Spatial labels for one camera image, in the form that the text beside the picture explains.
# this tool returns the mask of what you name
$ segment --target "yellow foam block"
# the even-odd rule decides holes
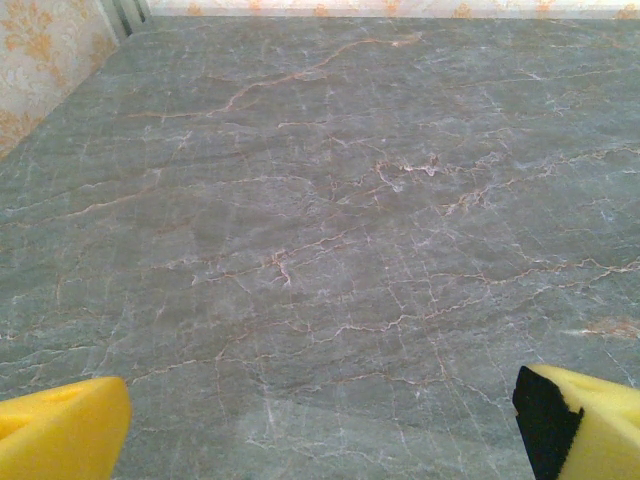
[[[107,480],[130,420],[114,377],[0,402],[0,480]]]
[[[532,365],[513,403],[537,480],[640,480],[640,391]]]

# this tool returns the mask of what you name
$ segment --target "marble countertop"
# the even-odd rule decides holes
[[[115,477],[532,479],[521,365],[640,381],[638,22],[158,18],[0,164],[0,396]]]

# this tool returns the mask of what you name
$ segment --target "wallpaper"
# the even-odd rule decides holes
[[[0,159],[115,48],[97,0],[0,0]]]
[[[316,15],[439,18],[640,18],[615,0],[148,0],[152,15]]]

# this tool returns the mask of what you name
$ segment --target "beige wall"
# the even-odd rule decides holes
[[[98,0],[0,0],[0,159],[115,48]]]
[[[640,2],[601,0],[148,0],[152,15],[640,18]]]

